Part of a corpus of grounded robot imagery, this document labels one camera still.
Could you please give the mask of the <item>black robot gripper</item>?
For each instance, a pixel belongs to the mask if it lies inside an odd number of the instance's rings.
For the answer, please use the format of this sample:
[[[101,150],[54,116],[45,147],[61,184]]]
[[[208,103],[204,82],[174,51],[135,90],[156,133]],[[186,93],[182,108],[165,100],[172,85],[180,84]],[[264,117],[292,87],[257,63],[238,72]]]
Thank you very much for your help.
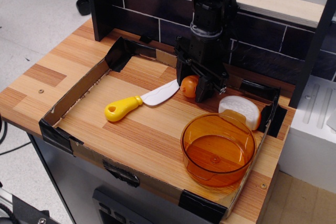
[[[228,73],[224,67],[224,52],[218,39],[204,41],[192,36],[190,39],[177,36],[174,52],[177,56],[176,79],[179,85],[184,78],[198,75],[196,103],[211,98],[214,92],[226,89]]]

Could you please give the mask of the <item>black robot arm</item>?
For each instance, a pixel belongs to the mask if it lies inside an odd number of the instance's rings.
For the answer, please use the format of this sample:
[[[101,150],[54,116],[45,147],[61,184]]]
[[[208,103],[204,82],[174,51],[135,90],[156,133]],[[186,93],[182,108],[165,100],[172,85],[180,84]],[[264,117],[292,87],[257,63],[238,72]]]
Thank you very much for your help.
[[[214,91],[224,93],[229,77],[224,67],[231,53],[231,23],[239,7],[236,0],[192,0],[193,19],[190,38],[176,37],[176,76],[178,83],[197,75],[195,101],[201,103]]]

